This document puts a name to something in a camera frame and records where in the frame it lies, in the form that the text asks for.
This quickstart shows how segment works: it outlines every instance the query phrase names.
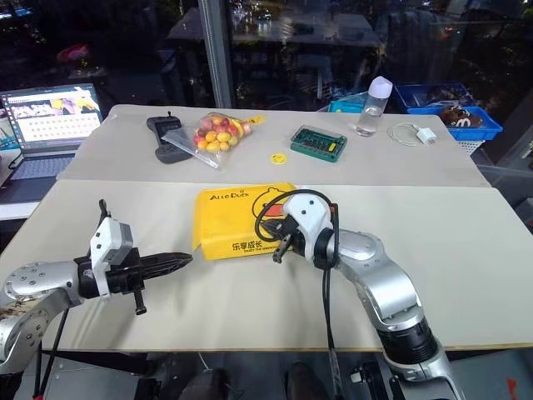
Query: black game controller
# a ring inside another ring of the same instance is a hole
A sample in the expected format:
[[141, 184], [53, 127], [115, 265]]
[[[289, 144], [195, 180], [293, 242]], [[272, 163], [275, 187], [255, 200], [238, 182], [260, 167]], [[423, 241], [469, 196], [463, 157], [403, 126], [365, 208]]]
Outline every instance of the black game controller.
[[156, 149], [156, 157], [159, 161], [165, 164], [172, 164], [192, 157], [188, 152], [184, 152], [163, 139], [163, 136], [168, 131], [182, 127], [182, 122], [178, 117], [172, 116], [170, 111], [168, 112], [168, 117], [148, 118], [147, 126], [156, 134], [157, 143], [159, 144], [159, 147]]

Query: laptop screen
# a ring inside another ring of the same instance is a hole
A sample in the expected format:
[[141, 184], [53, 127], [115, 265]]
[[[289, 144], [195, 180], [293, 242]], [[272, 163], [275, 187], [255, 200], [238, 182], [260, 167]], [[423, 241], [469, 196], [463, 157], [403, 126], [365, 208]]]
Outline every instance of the laptop screen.
[[0, 98], [24, 154], [75, 150], [102, 121], [90, 83], [2, 92]]

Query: duck logo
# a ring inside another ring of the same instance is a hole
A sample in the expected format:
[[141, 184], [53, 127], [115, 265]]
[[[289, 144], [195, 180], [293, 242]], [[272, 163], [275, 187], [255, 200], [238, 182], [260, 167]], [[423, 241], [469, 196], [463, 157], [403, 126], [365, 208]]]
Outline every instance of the duck logo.
[[[261, 193], [257, 196], [256, 200], [252, 204], [252, 213], [255, 218], [259, 215], [261, 210], [274, 198], [277, 198], [279, 195], [283, 194], [282, 190], [276, 189], [275, 187], [269, 187], [268, 190], [264, 193]], [[268, 211], [266, 211], [265, 217], [283, 217], [283, 203], [285, 199], [281, 202], [271, 206]]]

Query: yellow bag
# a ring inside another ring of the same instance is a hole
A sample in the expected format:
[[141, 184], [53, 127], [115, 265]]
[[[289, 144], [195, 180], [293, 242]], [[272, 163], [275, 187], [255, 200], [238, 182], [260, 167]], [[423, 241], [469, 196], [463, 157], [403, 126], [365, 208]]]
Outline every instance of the yellow bag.
[[[294, 189], [290, 183], [274, 183], [204, 190], [195, 204], [192, 250], [202, 245], [207, 260], [273, 253], [279, 242], [259, 239], [254, 223], [265, 204]], [[272, 206], [264, 219], [283, 218], [285, 201]]]

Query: laptop keyboard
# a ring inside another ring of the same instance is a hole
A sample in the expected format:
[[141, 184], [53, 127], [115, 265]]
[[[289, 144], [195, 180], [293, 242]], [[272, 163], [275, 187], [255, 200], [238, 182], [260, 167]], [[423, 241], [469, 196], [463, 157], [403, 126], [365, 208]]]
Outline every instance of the laptop keyboard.
[[12, 180], [56, 177], [74, 157], [42, 158], [24, 160], [22, 165], [11, 176]]

